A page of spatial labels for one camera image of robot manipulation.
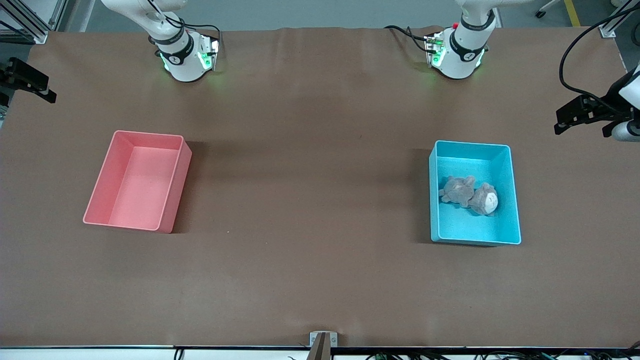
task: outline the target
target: black mount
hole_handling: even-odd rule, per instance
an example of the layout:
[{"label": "black mount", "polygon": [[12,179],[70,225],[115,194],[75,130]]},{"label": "black mount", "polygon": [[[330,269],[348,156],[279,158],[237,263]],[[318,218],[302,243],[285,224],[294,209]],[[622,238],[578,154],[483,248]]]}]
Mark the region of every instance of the black mount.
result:
[{"label": "black mount", "polygon": [[0,70],[0,86],[31,92],[53,104],[57,95],[49,90],[49,77],[18,58],[9,58]]},{"label": "black mount", "polygon": [[595,101],[590,96],[579,95],[575,99],[566,103],[562,108],[556,110],[557,123],[554,125],[556,135],[564,133],[572,126],[580,124],[591,124],[598,121],[609,121],[602,128],[602,136],[608,138],[616,125],[632,120],[630,124],[640,126],[640,111],[633,107],[618,93],[627,83],[633,80],[635,69],[619,78],[611,87],[602,100],[618,110],[619,113],[611,111],[608,107]]}]

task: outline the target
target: blue bin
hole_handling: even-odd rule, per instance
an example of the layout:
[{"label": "blue bin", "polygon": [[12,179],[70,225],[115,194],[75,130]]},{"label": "blue bin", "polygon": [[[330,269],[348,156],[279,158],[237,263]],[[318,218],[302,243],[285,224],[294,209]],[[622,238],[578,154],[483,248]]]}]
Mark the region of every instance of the blue bin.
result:
[{"label": "blue bin", "polygon": [[[478,215],[459,204],[444,203],[438,190],[447,178],[476,177],[476,186],[494,185],[498,207],[494,216]],[[511,149],[507,145],[439,140],[429,156],[431,239],[471,245],[518,245],[520,220],[513,178]]]}]

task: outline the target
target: yellow floor line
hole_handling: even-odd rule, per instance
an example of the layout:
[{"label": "yellow floor line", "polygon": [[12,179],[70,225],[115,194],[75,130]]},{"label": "yellow floor line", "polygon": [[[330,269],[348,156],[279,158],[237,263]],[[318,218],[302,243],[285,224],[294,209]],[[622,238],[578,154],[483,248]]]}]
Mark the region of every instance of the yellow floor line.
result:
[{"label": "yellow floor line", "polygon": [[575,6],[573,5],[572,0],[564,0],[564,5],[566,6],[566,12],[569,13],[569,19],[571,20],[571,26],[579,28],[580,20],[578,20],[578,13],[575,12]]}]

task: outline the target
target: pink plastic box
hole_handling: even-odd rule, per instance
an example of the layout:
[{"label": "pink plastic box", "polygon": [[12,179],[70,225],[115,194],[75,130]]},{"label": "pink plastic box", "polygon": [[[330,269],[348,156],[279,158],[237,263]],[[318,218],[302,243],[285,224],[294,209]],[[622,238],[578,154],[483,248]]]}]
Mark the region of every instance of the pink plastic box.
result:
[{"label": "pink plastic box", "polygon": [[190,161],[182,136],[116,131],[84,223],[171,233]]}]

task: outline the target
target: stuffed toy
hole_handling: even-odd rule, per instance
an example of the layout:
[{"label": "stuffed toy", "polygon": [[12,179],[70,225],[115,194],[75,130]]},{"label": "stuffed toy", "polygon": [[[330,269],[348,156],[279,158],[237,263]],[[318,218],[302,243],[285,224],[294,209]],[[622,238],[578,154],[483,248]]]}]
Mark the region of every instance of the stuffed toy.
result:
[{"label": "stuffed toy", "polygon": [[444,189],[439,191],[442,196],[442,202],[455,202],[460,204],[463,208],[469,206],[469,199],[474,196],[474,184],[476,179],[469,175],[464,177],[449,176]]},{"label": "stuffed toy", "polygon": [[498,193],[493,185],[483,183],[468,202],[471,210],[480,215],[491,215],[498,207]]}]

